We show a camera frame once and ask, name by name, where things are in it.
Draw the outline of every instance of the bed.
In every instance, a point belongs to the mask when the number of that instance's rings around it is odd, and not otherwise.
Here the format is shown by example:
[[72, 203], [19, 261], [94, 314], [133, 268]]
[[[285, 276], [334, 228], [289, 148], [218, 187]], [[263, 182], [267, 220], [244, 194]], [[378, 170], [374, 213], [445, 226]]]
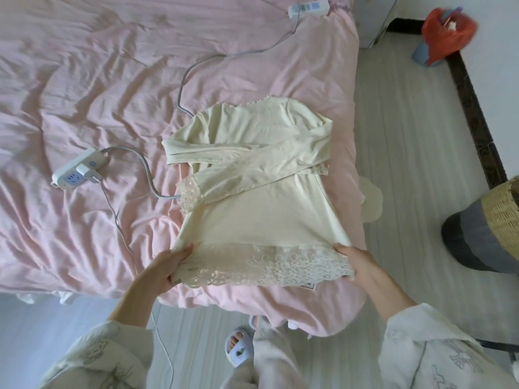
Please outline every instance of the bed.
[[[117, 152], [99, 185], [63, 191], [52, 173], [88, 147], [125, 145], [148, 158], [164, 195], [188, 174], [167, 166], [161, 142], [189, 121], [178, 110], [186, 68], [215, 52], [271, 46], [294, 27], [296, 0], [1, 0], [0, 290], [71, 291], [120, 297], [135, 274], [172, 248], [183, 216], [177, 201], [149, 192], [142, 164]], [[261, 54], [213, 59], [186, 79], [182, 106], [291, 97], [334, 121], [322, 181], [352, 243], [365, 248], [363, 196], [355, 169], [354, 78], [359, 41], [351, 0], [329, 16], [306, 16], [295, 34]], [[178, 285], [170, 306], [217, 304], [289, 320], [316, 336], [344, 329], [365, 294], [347, 279], [304, 287]]]

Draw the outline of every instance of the light gray floor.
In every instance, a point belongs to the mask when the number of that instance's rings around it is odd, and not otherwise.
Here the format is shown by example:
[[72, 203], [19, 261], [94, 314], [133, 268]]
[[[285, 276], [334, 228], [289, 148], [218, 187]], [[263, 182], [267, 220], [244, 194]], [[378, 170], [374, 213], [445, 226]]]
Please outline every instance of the light gray floor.
[[[519, 343], [519, 279], [476, 272], [454, 261], [440, 225], [488, 189], [448, 67], [425, 69], [410, 55], [418, 38], [386, 34], [359, 56], [355, 117], [359, 173], [384, 194], [384, 213], [367, 224], [370, 250], [417, 301], [428, 302], [473, 336]], [[0, 296], [0, 387], [34, 387], [45, 370], [116, 301], [50, 298], [27, 306]], [[174, 388], [215, 388], [230, 374], [228, 333], [247, 320], [217, 307], [156, 306], [159, 333], [175, 365]], [[291, 332], [311, 387], [379, 388], [384, 326], [367, 302], [342, 333], [307, 340]], [[171, 371], [155, 337], [148, 387], [164, 389]], [[495, 353], [506, 364], [506, 355]]]

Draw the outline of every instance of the blue trash can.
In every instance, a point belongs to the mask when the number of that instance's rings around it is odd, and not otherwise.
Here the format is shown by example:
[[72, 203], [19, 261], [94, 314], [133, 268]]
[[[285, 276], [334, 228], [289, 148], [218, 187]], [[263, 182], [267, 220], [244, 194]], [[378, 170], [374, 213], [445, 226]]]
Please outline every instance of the blue trash can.
[[[453, 12], [453, 9], [446, 9], [442, 15], [442, 20], [447, 19], [447, 17]], [[445, 59], [435, 61], [431, 65], [426, 65], [426, 61], [429, 59], [429, 45], [425, 43], [422, 39], [418, 44], [416, 50], [412, 53], [411, 58], [416, 61], [418, 64], [423, 65], [424, 67], [434, 67], [436, 65], [442, 64]]]

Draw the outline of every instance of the person's left hand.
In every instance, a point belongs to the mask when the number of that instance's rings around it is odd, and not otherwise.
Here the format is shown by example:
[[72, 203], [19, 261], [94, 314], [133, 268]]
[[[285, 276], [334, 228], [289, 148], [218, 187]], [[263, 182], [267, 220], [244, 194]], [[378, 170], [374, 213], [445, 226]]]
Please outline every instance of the person's left hand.
[[183, 250], [165, 250], [159, 253], [152, 263], [144, 269], [138, 279], [145, 283], [147, 289], [154, 291], [155, 296], [159, 296], [169, 291], [178, 282], [173, 282], [173, 275], [178, 265], [191, 255], [192, 244], [188, 244]]

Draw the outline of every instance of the person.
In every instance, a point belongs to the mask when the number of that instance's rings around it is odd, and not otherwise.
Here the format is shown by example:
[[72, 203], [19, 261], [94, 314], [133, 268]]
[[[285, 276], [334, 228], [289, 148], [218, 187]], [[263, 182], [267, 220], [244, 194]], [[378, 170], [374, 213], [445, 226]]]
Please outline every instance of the person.
[[[417, 304], [373, 256], [335, 245], [386, 322], [379, 358], [382, 380], [395, 388], [511, 388], [517, 382], [494, 364], [476, 340], [428, 304]], [[133, 281], [108, 320], [77, 340], [50, 368], [41, 388], [144, 388], [152, 363], [152, 331], [146, 330], [156, 297], [176, 284], [172, 274], [192, 251], [163, 251]], [[239, 328], [226, 341], [235, 365], [222, 389], [305, 389], [283, 328], [265, 317], [250, 320], [253, 338]]]

